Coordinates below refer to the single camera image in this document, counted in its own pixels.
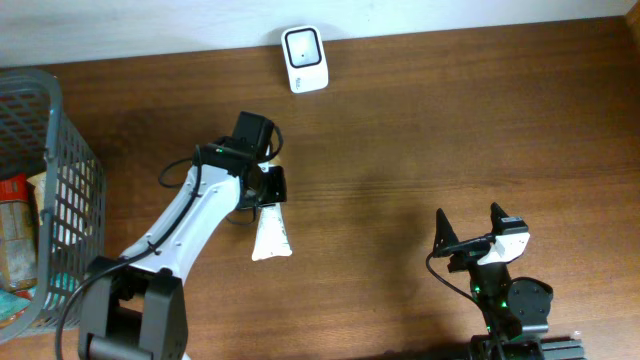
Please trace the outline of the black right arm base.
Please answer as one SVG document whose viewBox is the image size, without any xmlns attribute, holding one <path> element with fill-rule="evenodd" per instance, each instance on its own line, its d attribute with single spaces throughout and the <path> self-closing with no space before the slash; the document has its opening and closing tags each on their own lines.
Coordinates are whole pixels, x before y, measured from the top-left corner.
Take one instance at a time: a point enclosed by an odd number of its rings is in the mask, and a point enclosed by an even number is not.
<svg viewBox="0 0 640 360">
<path fill-rule="evenodd" d="M 586 360 L 583 342 L 570 337 L 528 339 L 497 344 L 474 336 L 464 352 L 468 360 Z"/>
</svg>

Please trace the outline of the white tube with gold cap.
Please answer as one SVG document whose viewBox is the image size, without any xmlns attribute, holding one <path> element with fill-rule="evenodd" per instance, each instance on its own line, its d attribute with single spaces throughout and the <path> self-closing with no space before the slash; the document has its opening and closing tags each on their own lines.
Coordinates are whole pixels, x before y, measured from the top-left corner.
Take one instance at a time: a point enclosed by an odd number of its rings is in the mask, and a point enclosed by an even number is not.
<svg viewBox="0 0 640 360">
<path fill-rule="evenodd" d="M 292 253 L 281 205 L 264 207 L 260 212 L 252 260 L 256 262 L 273 257 L 289 257 Z"/>
</svg>

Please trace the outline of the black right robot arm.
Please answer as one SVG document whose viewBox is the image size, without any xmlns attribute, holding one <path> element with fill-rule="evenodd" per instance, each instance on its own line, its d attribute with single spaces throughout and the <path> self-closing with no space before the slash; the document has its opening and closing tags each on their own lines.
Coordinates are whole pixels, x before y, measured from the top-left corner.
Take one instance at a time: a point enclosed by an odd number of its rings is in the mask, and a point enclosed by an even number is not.
<svg viewBox="0 0 640 360">
<path fill-rule="evenodd" d="M 553 289 L 530 278 L 513 278 L 508 265 L 520 258 L 530 240 L 523 218 L 509 216 L 497 204 L 490 206 L 491 231 L 461 241 L 443 209 L 436 211 L 433 258 L 449 260 L 450 273 L 470 276 L 467 298 L 481 310 L 489 333 L 516 342 L 548 331 Z"/>
</svg>

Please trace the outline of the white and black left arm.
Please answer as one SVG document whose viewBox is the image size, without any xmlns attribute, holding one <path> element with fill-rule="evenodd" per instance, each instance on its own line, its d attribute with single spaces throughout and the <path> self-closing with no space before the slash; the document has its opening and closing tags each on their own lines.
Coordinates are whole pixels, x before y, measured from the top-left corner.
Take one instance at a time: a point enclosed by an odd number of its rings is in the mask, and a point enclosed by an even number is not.
<svg viewBox="0 0 640 360">
<path fill-rule="evenodd" d="M 293 250 L 281 206 L 284 145 L 268 118 L 241 112 L 231 135 L 196 147 L 178 194 L 152 227 L 118 258 L 96 258 L 63 312 L 79 307 L 81 359 L 186 358 L 189 337 L 184 285 L 216 228 L 239 211 L 257 233 L 251 258 Z"/>
</svg>

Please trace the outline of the orange spaghetti packet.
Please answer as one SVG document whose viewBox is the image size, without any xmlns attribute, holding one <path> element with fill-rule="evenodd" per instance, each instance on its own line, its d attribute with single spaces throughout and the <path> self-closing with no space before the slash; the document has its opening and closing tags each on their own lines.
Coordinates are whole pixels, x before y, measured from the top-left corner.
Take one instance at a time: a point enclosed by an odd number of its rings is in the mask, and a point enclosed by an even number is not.
<svg viewBox="0 0 640 360">
<path fill-rule="evenodd" d="M 13 292 L 37 283 L 36 230 L 26 175 L 1 182 L 1 287 Z"/>
</svg>

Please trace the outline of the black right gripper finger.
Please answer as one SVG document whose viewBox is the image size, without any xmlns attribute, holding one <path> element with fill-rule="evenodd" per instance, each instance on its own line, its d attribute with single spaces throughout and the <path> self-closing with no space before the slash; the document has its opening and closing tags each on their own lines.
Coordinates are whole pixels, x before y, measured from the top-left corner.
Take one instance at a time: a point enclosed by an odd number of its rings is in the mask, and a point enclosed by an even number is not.
<svg viewBox="0 0 640 360">
<path fill-rule="evenodd" d="M 458 237 L 442 208 L 436 211 L 436 233 L 434 249 L 444 249 L 459 243 Z"/>
<path fill-rule="evenodd" d="M 494 234 L 502 234 L 504 229 L 505 229 L 505 225 L 502 222 L 503 218 L 507 218 L 508 215 L 506 214 L 506 212 L 498 205 L 497 202 L 493 202 L 490 206 L 490 210 L 491 210 L 491 223 L 492 223 L 492 233 Z"/>
</svg>

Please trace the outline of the teal plastic packet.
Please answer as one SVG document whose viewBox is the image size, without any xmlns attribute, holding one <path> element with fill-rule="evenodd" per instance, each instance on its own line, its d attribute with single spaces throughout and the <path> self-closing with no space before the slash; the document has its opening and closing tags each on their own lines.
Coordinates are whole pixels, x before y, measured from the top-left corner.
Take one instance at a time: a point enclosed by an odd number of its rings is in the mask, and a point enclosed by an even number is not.
<svg viewBox="0 0 640 360">
<path fill-rule="evenodd" d="M 64 289 L 68 285 L 68 280 L 67 274 L 58 274 L 51 281 L 51 285 Z M 26 312 L 27 307 L 36 297 L 36 290 L 37 286 L 13 292 L 1 289 L 1 329 L 13 324 Z M 47 293 L 44 309 L 49 310 L 55 307 L 59 298 L 64 296 L 53 292 Z"/>
</svg>

